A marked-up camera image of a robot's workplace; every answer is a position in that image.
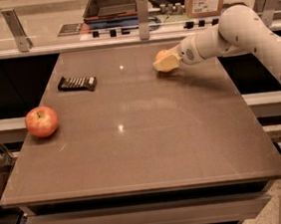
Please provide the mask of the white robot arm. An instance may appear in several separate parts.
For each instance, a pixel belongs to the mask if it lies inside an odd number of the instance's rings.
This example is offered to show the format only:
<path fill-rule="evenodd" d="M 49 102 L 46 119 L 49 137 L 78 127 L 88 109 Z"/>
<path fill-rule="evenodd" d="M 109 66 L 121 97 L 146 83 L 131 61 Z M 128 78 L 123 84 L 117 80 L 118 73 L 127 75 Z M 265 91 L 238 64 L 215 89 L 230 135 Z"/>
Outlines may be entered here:
<path fill-rule="evenodd" d="M 187 36 L 175 47 L 157 54 L 153 67 L 167 73 L 181 64 L 195 65 L 236 51 L 255 56 L 281 84 L 281 37 L 268 29 L 252 8 L 243 5 L 231 6 L 216 25 Z M 281 224 L 281 197 L 279 205 Z"/>

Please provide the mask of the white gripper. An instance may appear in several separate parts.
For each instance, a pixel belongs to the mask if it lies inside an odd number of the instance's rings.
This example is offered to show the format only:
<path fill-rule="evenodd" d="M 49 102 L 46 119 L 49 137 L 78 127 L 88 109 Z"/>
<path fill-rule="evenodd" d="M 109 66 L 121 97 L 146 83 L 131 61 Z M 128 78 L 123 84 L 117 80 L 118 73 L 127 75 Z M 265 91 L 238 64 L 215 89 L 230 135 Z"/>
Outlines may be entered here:
<path fill-rule="evenodd" d="M 178 45 L 166 49 L 166 56 L 156 57 L 153 67 L 160 72 L 170 72 L 179 67 L 180 61 L 187 65 L 195 65 L 204 61 L 196 47 L 195 35 L 186 36 Z"/>

